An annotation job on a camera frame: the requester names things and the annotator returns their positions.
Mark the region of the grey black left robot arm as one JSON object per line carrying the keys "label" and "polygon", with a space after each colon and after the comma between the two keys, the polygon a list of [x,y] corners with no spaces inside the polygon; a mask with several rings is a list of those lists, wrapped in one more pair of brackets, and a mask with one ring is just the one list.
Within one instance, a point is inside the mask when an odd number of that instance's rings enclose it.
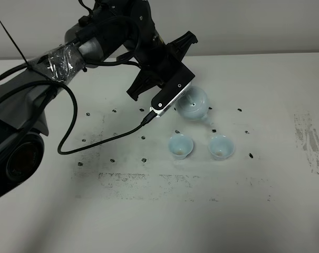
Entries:
{"label": "grey black left robot arm", "polygon": [[162,116],[190,87],[194,74],[182,62],[192,32],[165,43],[155,28],[148,1],[96,1],[67,31],[65,42],[0,75],[0,197],[26,181],[44,155],[49,134],[44,110],[61,92],[78,114],[69,83],[80,72],[99,66],[133,65],[139,73],[127,94],[139,95],[155,86],[145,126]]}

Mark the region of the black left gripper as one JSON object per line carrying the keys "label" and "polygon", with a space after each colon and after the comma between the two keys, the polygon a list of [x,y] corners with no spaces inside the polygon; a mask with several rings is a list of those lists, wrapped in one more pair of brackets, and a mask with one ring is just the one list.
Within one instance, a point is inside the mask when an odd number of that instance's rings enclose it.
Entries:
{"label": "black left gripper", "polygon": [[197,42],[197,37],[188,31],[168,44],[156,37],[149,48],[141,48],[135,55],[140,72],[127,94],[136,101],[140,94],[155,86],[164,90],[174,82],[188,84],[195,75],[182,63],[182,59],[190,46]]}

